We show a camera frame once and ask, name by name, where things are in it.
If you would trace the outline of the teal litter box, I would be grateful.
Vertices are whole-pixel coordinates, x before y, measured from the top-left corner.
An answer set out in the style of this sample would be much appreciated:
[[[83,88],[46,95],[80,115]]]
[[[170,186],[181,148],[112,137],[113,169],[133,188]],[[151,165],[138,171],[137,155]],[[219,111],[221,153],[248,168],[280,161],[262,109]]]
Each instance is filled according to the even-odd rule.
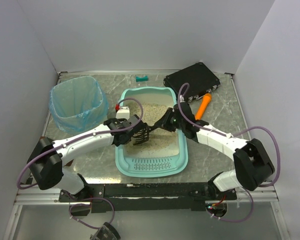
[[[174,91],[168,87],[137,87],[126,89],[122,107],[131,115],[142,116],[149,126],[159,120],[168,108],[177,103]],[[140,145],[129,142],[115,149],[115,164],[124,175],[134,178],[160,178],[180,173],[188,164],[188,146],[181,130],[156,129],[149,140]]]

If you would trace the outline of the black litter scoop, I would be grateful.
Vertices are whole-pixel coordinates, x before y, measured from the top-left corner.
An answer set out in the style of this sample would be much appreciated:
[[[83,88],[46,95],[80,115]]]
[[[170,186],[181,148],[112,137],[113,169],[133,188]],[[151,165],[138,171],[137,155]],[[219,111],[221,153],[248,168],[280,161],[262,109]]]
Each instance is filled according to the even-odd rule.
[[[159,125],[148,125],[147,123],[140,123],[132,128],[133,145],[140,145],[146,143],[150,138],[150,133],[160,128]]]

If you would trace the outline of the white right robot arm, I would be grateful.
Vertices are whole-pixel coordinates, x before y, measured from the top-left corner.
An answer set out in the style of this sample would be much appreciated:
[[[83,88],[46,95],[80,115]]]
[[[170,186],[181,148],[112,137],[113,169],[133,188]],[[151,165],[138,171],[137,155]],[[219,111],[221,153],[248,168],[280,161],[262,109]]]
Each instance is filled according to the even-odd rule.
[[[209,146],[233,161],[233,170],[220,172],[209,180],[216,192],[235,188],[254,191],[275,172],[260,140],[234,137],[204,120],[196,120],[190,106],[185,102],[169,107],[154,126],[169,132],[180,130],[186,138]]]

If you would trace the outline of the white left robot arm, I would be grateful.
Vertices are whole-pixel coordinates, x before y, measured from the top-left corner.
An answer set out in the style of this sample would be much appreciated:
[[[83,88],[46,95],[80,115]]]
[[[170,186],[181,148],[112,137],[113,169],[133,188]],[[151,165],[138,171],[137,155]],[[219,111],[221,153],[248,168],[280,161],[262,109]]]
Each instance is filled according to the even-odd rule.
[[[110,118],[84,133],[61,140],[40,139],[28,160],[28,167],[40,190],[53,187],[72,195],[81,192],[87,183],[78,173],[65,169],[75,158],[111,145],[126,145],[132,139],[137,144],[149,140],[149,126],[137,115],[129,119]]]

